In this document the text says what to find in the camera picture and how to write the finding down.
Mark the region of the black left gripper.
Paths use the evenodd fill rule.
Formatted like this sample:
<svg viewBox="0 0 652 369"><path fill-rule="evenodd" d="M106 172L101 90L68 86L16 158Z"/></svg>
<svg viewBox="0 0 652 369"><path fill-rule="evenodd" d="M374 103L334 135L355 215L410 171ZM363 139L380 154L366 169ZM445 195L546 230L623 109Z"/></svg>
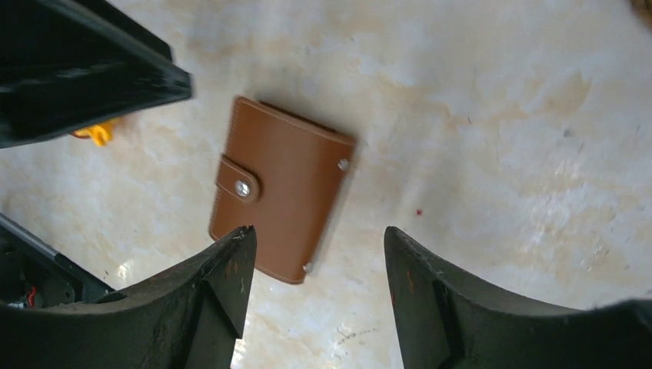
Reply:
<svg viewBox="0 0 652 369"><path fill-rule="evenodd" d="M192 97L171 47L107 1L1 3L1 146Z"/></svg>

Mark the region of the brown leather card holder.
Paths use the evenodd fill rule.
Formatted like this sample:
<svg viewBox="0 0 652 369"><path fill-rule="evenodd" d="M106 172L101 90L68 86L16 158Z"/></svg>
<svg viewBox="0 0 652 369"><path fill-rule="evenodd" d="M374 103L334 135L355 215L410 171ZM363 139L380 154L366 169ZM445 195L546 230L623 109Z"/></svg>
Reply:
<svg viewBox="0 0 652 369"><path fill-rule="evenodd" d="M254 227L255 267L284 283L302 283L355 145L349 135L238 96L218 164L209 235L218 240L237 227Z"/></svg>

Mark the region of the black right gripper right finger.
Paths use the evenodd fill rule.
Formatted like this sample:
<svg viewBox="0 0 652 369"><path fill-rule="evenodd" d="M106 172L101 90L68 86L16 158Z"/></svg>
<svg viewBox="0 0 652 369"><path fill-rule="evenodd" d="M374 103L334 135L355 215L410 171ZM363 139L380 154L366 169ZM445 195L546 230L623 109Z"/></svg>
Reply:
<svg viewBox="0 0 652 369"><path fill-rule="evenodd" d="M582 311L528 298L384 233L406 368L649 368L651 302Z"/></svg>

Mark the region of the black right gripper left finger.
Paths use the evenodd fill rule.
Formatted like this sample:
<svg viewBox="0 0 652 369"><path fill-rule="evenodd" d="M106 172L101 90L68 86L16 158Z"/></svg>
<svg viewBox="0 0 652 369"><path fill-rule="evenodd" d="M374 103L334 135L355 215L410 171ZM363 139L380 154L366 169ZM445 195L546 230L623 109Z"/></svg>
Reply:
<svg viewBox="0 0 652 369"><path fill-rule="evenodd" d="M3 368L228 368L243 336L257 238L239 227L93 302L1 307Z"/></svg>

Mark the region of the yellow toy car block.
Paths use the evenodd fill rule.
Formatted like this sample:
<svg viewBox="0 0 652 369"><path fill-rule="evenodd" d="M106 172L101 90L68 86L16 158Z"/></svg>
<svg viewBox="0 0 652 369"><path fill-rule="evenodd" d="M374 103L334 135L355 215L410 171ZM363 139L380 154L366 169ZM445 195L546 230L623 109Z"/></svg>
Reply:
<svg viewBox="0 0 652 369"><path fill-rule="evenodd" d="M98 147L104 147L113 140L113 130L120 121L113 118L108 121L73 131L71 136L79 139L91 139Z"/></svg>

